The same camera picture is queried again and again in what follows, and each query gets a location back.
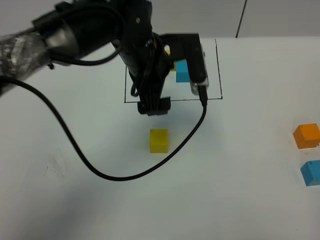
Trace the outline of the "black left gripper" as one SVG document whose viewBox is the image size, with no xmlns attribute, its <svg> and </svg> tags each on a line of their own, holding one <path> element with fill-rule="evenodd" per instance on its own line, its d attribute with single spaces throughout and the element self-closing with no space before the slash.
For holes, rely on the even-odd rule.
<svg viewBox="0 0 320 240">
<path fill-rule="evenodd" d="M 131 95 L 139 97 L 137 110 L 148 116 L 166 115 L 171 109 L 171 98 L 161 98 L 169 64 L 164 60 L 164 45 L 153 32 L 151 18 L 143 14 L 122 16 L 124 33 L 111 43 L 119 49 L 119 56 L 132 79 Z"/>
</svg>

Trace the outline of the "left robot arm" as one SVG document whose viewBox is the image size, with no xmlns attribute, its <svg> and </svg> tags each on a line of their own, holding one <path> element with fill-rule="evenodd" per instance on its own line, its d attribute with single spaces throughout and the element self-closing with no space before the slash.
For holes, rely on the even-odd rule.
<svg viewBox="0 0 320 240">
<path fill-rule="evenodd" d="M 43 66 L 98 66 L 120 56 L 138 112 L 165 115 L 171 102 L 161 94 L 170 66 L 151 18 L 148 0 L 60 2 L 32 28 L 0 39 L 0 74 L 23 81 Z"/>
</svg>

